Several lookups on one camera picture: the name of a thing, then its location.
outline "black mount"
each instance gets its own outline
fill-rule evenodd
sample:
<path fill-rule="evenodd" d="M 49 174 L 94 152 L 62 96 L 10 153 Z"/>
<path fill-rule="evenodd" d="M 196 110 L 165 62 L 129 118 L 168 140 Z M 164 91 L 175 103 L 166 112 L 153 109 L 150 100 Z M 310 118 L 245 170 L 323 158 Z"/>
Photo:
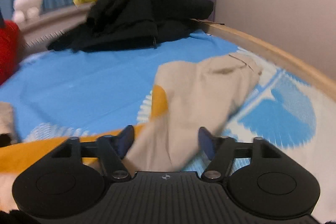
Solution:
<path fill-rule="evenodd" d="M 18 208 L 42 224 L 67 223 L 317 223 L 310 213 L 320 195 L 312 174 L 266 140 L 239 143 L 199 129 L 211 163 L 195 172 L 137 172 L 121 159 L 134 128 L 80 143 L 72 137 L 18 176 Z M 103 174 L 82 164 L 99 159 Z M 234 159 L 251 164 L 232 175 Z"/>

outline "black jacket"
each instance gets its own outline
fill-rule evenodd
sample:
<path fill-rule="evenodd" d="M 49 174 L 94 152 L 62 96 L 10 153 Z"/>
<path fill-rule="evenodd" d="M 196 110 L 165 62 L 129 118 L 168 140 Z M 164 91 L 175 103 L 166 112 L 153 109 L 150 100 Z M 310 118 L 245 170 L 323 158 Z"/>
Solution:
<path fill-rule="evenodd" d="M 207 19 L 210 0 L 98 0 L 87 21 L 53 41 L 49 50 L 121 50 L 187 37 Z"/>

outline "white plush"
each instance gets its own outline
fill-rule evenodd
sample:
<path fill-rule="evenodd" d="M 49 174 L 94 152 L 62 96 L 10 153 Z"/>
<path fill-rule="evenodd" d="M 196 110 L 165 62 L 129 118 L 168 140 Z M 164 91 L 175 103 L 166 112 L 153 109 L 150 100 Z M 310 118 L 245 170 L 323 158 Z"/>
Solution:
<path fill-rule="evenodd" d="M 14 0 L 12 20 L 16 23 L 39 17 L 43 0 Z"/>

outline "circular pad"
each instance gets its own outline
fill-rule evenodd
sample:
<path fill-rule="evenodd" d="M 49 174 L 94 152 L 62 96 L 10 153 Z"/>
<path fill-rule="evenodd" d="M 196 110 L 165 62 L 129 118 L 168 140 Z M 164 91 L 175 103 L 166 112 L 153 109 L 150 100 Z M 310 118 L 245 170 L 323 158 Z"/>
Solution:
<path fill-rule="evenodd" d="M 294 178 L 279 172 L 262 174 L 257 182 L 261 190 L 273 195 L 289 194 L 296 187 Z"/>
<path fill-rule="evenodd" d="M 269 219 L 311 213 L 320 196 L 317 180 L 299 165 L 251 164 L 234 172 L 227 188 L 244 210 Z"/>
<path fill-rule="evenodd" d="M 18 208 L 29 215 L 64 218 L 92 207 L 104 188 L 103 177 L 93 168 L 58 161 L 32 165 L 14 181 L 12 193 Z"/>
<path fill-rule="evenodd" d="M 37 188 L 45 194 L 58 195 L 70 191 L 76 184 L 76 179 L 73 175 L 52 172 L 41 176 L 37 182 Z"/>

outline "dark red plush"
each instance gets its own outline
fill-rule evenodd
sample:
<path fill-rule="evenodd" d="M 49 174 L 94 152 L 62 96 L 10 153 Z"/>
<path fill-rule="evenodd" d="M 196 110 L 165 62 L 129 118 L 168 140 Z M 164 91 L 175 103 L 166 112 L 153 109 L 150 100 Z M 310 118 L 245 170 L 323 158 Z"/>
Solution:
<path fill-rule="evenodd" d="M 5 20 L 5 27 L 0 28 L 0 85 L 15 72 L 18 34 L 18 26 Z"/>

